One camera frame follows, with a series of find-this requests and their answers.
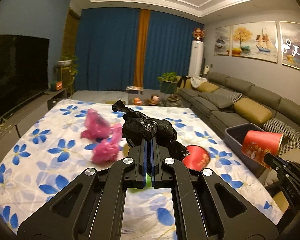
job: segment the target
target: gray wall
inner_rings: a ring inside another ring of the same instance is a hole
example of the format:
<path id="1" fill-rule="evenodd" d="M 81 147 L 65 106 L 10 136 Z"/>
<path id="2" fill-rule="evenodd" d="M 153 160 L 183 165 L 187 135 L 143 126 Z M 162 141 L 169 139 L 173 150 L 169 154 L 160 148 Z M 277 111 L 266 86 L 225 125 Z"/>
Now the gray wall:
<path id="1" fill-rule="evenodd" d="M 258 15 L 243 15 L 220 22 L 205 25 L 204 57 L 206 65 L 213 64 L 211 71 L 244 79 L 257 86 L 273 91 L 300 105 L 300 71 L 282 65 L 281 48 L 278 63 L 265 62 L 241 57 L 214 56 L 215 28 L 240 23 L 276 21 L 278 43 L 281 41 L 279 21 L 300 23 L 300 13 L 294 11 L 264 11 Z"/>
<path id="2" fill-rule="evenodd" d="M 1 0 L 0 34 L 50 39 L 48 70 L 60 59 L 63 30 L 70 0 Z"/>

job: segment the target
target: blue curtain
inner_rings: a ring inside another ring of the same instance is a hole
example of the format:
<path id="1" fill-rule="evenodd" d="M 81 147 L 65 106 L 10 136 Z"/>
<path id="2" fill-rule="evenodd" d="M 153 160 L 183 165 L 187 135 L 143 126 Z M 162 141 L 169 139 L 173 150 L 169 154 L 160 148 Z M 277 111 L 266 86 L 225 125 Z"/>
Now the blue curtain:
<path id="1" fill-rule="evenodd" d="M 194 28 L 203 24 L 176 15 L 151 11 L 143 87 L 159 89 L 157 77 L 165 72 L 188 74 Z"/>
<path id="2" fill-rule="evenodd" d="M 82 11 L 76 56 L 76 90 L 125 90 L 133 84 L 139 9 Z"/>

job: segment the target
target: framed painting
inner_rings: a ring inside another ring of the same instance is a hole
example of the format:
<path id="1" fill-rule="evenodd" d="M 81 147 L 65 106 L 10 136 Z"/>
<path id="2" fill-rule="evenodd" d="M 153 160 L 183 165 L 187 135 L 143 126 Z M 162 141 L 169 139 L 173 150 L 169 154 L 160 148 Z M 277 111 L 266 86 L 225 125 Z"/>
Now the framed painting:
<path id="1" fill-rule="evenodd" d="M 278 38 L 275 21 L 233 26 L 232 56 L 278 62 Z"/>
<path id="2" fill-rule="evenodd" d="M 230 51 L 230 26 L 216 28 L 214 55 L 229 56 Z"/>
<path id="3" fill-rule="evenodd" d="M 279 22 L 282 64 L 300 70 L 300 23 Z"/>

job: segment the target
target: red bucket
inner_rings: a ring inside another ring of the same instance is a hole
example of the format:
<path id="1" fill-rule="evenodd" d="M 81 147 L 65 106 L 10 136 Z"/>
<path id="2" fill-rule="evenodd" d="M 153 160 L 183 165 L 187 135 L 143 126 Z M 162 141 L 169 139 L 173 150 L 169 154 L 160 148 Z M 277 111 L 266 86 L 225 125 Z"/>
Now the red bucket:
<path id="1" fill-rule="evenodd" d="M 262 166 L 270 169 L 264 162 L 264 157 L 267 153 L 277 156 L 283 134 L 261 132 L 261 131 L 248 131 L 242 145 L 242 153 Z"/>
<path id="2" fill-rule="evenodd" d="M 210 156 L 204 148 L 198 145 L 188 145 L 186 148 L 190 154 L 185 157 L 182 162 L 187 168 L 201 171 L 203 168 L 207 167 L 210 162 Z"/>

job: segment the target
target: sailboat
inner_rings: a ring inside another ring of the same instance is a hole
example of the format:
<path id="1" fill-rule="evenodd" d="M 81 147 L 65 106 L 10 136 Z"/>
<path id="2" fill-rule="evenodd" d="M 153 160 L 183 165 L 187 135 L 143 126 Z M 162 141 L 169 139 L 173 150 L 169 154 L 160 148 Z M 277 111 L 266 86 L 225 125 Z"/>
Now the sailboat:
<path id="1" fill-rule="evenodd" d="M 270 52 L 271 51 L 270 49 L 274 48 L 271 40 L 269 39 L 269 35 L 263 34 L 263 28 L 262 28 L 262 34 L 257 35 L 255 41 L 258 42 L 256 46 L 259 49 L 259 51 Z"/>

